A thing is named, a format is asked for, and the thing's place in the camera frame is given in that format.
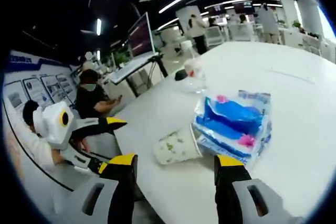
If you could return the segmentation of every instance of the monitor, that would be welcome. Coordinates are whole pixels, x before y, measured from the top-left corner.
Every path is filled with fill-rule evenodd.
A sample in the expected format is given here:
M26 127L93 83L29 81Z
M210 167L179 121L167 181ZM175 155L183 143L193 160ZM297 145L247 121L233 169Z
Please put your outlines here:
M234 9L236 14L253 14L256 12L251 1L234 4Z
M133 57L147 52L155 53L148 13L145 13L128 32L129 47Z
M209 12L209 15L211 16L226 14L226 9L224 8L224 6L220 6L220 5L209 7L207 11Z

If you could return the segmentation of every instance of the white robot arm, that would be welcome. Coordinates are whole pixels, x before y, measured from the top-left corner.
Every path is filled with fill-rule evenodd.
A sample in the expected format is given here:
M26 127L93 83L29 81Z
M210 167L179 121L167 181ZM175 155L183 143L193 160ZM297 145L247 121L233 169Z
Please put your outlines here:
M125 121L117 118L77 119L64 101L39 107L33 113L33 120L36 132L46 138L51 148L60 150L61 156L76 170L96 174L102 162L77 150L76 141L126 125Z

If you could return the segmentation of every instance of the face mask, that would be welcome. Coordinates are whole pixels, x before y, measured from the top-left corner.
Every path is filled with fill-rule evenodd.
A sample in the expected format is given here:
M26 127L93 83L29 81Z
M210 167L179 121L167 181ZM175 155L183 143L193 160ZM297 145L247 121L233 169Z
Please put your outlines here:
M96 88L96 84L84 84L83 88L85 88L87 91L93 91Z

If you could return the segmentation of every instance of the tissue packet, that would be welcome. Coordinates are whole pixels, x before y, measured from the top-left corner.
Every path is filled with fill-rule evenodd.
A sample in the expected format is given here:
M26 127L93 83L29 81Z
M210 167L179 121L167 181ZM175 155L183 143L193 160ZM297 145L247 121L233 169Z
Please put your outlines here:
M204 106L196 109L194 121L203 134L197 141L200 148L252 165L271 138L270 108L267 93L239 90L234 101L223 95L206 97Z

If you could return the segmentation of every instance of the poster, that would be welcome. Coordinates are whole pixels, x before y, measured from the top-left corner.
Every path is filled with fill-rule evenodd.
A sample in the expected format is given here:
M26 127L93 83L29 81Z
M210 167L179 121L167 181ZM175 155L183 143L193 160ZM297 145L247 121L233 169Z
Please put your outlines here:
M56 75L58 82L60 83L61 87L63 88L64 92L67 94L68 98L72 103L75 103L76 100L76 90L70 84L70 80L62 73Z
M7 96L14 109L22 115L28 97L23 89L21 81L15 81L5 85L3 95Z
M68 106L72 105L67 94L58 83L56 76L43 76L41 81L54 103L65 101Z
M43 87L41 81L37 78L29 78L23 80L23 84L29 95L29 98L38 103L38 105L46 107L52 104L52 101Z

